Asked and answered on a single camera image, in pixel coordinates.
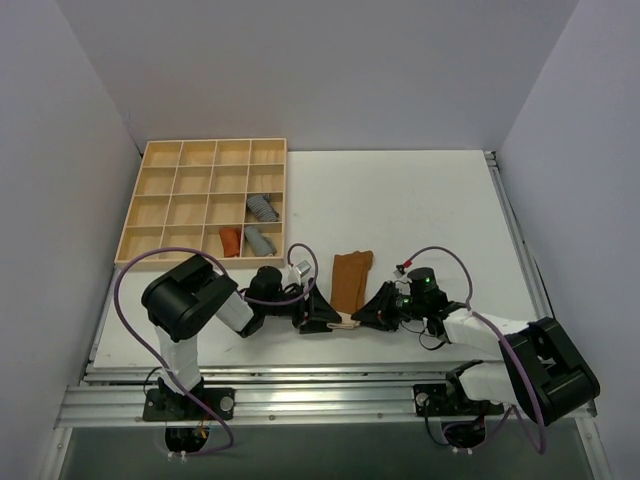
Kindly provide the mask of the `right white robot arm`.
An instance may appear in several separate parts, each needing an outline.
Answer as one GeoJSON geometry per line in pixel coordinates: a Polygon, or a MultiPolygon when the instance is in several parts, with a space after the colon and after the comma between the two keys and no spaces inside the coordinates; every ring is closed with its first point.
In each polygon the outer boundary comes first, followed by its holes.
{"type": "Polygon", "coordinates": [[[527,322],[480,314],[449,299],[434,279],[423,287],[411,285],[407,295],[386,282],[352,317],[382,331],[397,330],[405,320],[421,321],[440,342],[489,355],[489,361],[472,360],[447,373],[444,400],[455,412],[467,412],[479,402],[509,404],[548,426],[601,392],[556,319],[527,322]]]}

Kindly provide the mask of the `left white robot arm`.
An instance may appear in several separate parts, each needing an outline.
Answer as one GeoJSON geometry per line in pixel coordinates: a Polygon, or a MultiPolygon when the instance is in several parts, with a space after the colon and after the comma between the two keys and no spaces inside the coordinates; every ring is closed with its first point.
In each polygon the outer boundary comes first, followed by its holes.
{"type": "Polygon", "coordinates": [[[327,333],[341,315],[319,292],[313,279],[303,282],[307,264],[294,269],[296,280],[283,284],[283,274],[263,266],[252,278],[247,297],[227,275],[214,271],[204,257],[194,255],[154,280],[143,292],[141,303],[154,325],[160,355],[168,366],[160,386],[169,390],[166,408],[179,419],[194,417],[202,405],[197,387],[202,382],[198,365],[197,335],[212,319],[247,338],[268,317],[291,320],[301,334],[327,333]]]}

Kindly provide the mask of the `brown underwear cream waistband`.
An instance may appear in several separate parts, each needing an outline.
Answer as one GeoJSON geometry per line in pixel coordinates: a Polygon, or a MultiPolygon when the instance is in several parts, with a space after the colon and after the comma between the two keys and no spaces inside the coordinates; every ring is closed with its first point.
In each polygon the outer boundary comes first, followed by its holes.
{"type": "Polygon", "coordinates": [[[352,330],[359,326],[359,322],[352,320],[351,315],[365,304],[373,259],[371,250],[334,256],[330,305],[338,313],[339,321],[328,324],[331,330],[352,330]]]}

